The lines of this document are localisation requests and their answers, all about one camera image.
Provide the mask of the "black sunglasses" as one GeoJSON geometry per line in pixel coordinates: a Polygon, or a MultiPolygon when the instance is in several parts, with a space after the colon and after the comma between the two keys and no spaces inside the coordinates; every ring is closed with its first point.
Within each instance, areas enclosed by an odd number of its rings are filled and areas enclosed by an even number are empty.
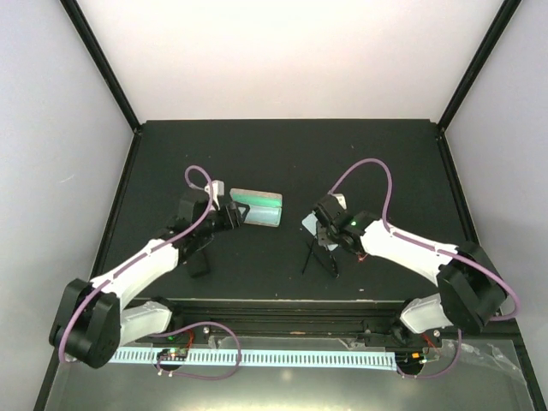
{"type": "Polygon", "coordinates": [[[313,239],[307,243],[307,256],[301,269],[302,275],[305,274],[312,259],[314,259],[332,278],[337,279],[340,277],[337,260],[333,252],[327,246],[321,245],[317,236],[314,236],[313,239]]]}

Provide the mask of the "grey glasses case green lining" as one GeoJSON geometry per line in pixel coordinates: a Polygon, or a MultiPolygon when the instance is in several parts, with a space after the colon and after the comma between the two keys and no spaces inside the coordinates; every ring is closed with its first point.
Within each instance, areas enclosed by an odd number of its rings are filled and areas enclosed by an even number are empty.
{"type": "Polygon", "coordinates": [[[282,219],[283,196],[242,188],[231,188],[233,201],[241,203],[239,209],[245,214],[244,223],[277,228],[282,219]]]}

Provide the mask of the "light blue cleaning cloth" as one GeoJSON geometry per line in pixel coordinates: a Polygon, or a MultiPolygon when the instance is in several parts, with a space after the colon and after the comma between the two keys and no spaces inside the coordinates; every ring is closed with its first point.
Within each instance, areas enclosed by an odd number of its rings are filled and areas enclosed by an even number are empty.
{"type": "Polygon", "coordinates": [[[281,216],[281,208],[251,205],[249,212],[246,215],[245,223],[267,227],[278,227],[281,222],[281,216]]]}

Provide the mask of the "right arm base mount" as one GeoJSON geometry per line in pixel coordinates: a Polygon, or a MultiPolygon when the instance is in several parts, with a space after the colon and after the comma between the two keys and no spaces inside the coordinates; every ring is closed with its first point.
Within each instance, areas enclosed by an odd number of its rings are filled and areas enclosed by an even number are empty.
{"type": "Polygon", "coordinates": [[[428,332],[414,334],[399,319],[364,320],[360,339],[395,356],[398,372],[417,378],[427,363],[441,359],[442,343],[428,332]]]}

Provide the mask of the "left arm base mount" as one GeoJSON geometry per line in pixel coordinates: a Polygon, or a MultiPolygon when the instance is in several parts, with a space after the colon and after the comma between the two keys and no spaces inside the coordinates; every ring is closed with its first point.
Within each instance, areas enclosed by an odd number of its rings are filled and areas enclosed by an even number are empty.
{"type": "Polygon", "coordinates": [[[188,359],[188,354],[194,346],[195,338],[196,335],[193,329],[166,337],[165,340],[168,345],[155,354],[155,359],[152,362],[157,375],[162,376],[166,374],[172,377],[175,372],[178,372],[183,363],[188,359]]]}

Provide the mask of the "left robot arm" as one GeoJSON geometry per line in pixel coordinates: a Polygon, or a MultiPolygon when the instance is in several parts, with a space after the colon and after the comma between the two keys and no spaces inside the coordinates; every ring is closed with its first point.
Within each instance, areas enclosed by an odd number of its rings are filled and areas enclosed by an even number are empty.
{"type": "Polygon", "coordinates": [[[136,255],[86,282],[64,289],[49,343],[61,362],[104,366],[116,351],[143,337],[177,340],[183,333],[181,309],[165,297],[131,307],[130,302],[161,276],[183,266],[191,278],[210,273],[205,249],[219,232],[243,225],[249,205],[220,202],[209,190],[191,191],[177,215],[136,255]]]}

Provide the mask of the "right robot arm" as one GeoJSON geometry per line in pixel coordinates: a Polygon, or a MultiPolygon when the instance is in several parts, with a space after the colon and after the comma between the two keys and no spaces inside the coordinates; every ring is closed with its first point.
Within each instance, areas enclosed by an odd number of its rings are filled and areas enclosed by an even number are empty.
{"type": "Polygon", "coordinates": [[[451,326],[478,335],[509,296],[479,245],[438,243],[400,231],[370,212],[352,214],[341,194],[323,197],[302,225],[328,251],[340,247],[360,259],[386,259],[437,287],[433,295],[412,299],[399,318],[391,320],[390,337],[400,345],[426,331],[451,326]]]}

